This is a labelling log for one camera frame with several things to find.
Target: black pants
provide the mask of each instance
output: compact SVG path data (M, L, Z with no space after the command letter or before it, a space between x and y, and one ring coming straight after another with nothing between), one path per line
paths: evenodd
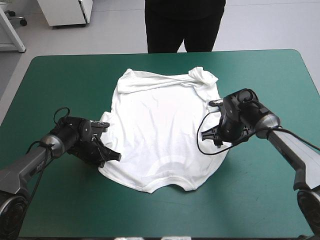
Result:
M211 52L224 8L197 20L176 20L145 8L148 53L176 53L184 40L187 52Z

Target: white floor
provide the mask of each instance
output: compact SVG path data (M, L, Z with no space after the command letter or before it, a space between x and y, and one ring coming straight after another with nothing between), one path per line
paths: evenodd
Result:
M93 0L85 28L52 29L36 0L10 8L28 25L15 23L26 53L0 52L0 123L36 56L146 53L144 0ZM320 91L320 0L227 0L214 51L296 49ZM185 52L183 46L179 52Z

